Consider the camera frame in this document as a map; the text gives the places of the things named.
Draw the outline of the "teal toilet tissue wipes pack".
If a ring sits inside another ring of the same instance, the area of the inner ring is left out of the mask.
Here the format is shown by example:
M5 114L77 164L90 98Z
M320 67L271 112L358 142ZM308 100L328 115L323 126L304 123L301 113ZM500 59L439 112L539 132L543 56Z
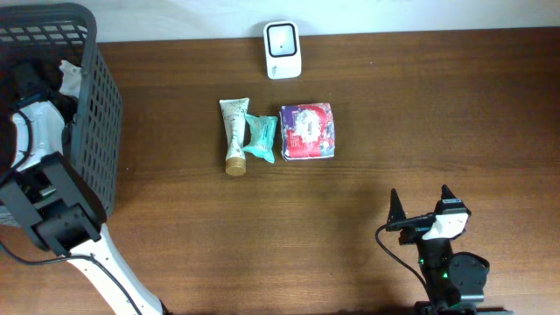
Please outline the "teal toilet tissue wipes pack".
M242 150L274 164L273 146L278 118L276 116L246 114L245 120L249 126L250 141Z

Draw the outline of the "white tube gold cap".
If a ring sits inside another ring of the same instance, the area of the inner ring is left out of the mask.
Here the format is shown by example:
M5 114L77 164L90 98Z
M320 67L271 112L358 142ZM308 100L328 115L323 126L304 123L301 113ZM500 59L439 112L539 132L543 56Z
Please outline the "white tube gold cap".
M230 176L242 176L246 173L246 157L242 148L249 98L219 100L219 104L227 137L225 171Z

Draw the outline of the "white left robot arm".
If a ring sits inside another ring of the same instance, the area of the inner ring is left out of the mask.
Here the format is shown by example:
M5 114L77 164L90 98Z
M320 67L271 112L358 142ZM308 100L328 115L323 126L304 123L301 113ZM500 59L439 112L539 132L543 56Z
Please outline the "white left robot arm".
M102 203L63 155L77 99L60 92L36 60L7 74L16 129L14 160L1 176L1 201L34 245L81 272L116 314L166 314L163 302L137 278L116 249Z

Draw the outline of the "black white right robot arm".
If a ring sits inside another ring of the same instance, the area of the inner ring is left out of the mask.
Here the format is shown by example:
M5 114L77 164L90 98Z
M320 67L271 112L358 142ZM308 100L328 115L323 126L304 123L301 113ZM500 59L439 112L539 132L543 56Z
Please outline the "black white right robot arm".
M472 212L447 185L435 209L427 214L407 217L398 193L390 193L387 223L378 228L398 232L400 245L414 245L418 252L419 270L393 254L376 237L378 245L404 268L417 277L428 300L414 305L415 314L509 314L503 308L484 308L484 287L490 271L487 259L470 252L455 252L452 241L466 231Z

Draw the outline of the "red purple tissue pack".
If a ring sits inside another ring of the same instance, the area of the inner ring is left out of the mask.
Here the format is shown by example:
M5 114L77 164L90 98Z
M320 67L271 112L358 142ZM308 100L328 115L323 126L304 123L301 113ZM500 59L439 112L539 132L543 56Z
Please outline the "red purple tissue pack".
M335 127L330 103L282 106L280 118L284 160L334 157Z

